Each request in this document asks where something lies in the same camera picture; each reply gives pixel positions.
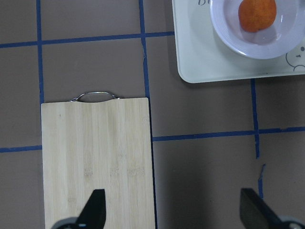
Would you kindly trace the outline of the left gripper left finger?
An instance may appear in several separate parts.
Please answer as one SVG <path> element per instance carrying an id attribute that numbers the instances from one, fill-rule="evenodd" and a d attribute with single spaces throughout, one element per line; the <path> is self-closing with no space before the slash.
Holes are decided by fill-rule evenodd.
<path id="1" fill-rule="evenodd" d="M 77 218 L 77 229 L 102 229 L 106 222 L 104 189 L 95 189 Z"/>

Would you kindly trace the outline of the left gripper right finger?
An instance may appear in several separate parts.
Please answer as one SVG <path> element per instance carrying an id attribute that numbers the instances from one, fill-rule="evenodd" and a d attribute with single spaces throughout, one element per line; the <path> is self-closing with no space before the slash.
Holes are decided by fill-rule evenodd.
<path id="1" fill-rule="evenodd" d="M 286 224 L 251 188 L 240 192 L 240 220 L 246 229 L 285 229 Z"/>

